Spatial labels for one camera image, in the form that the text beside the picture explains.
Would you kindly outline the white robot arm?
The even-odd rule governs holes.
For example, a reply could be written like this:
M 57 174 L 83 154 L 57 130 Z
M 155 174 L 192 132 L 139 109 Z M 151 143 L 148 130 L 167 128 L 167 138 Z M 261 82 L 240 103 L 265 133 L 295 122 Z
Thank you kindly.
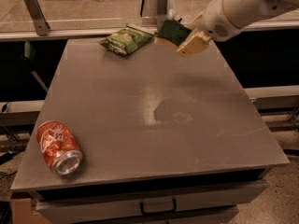
M 299 8 L 299 0 L 212 0 L 187 27 L 191 33 L 178 47 L 183 57 L 206 49 L 211 40 L 227 41 L 256 21 Z

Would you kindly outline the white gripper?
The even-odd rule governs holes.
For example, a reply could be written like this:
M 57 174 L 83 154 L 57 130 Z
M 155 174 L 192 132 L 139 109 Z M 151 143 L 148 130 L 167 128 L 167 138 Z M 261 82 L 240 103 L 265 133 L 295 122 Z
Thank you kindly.
M 187 27 L 193 31 L 177 49 L 183 57 L 191 57 L 207 49 L 211 38 L 224 42 L 240 34 L 240 30 L 232 25 L 224 11 L 224 0 L 212 0 L 204 12 L 198 14 Z

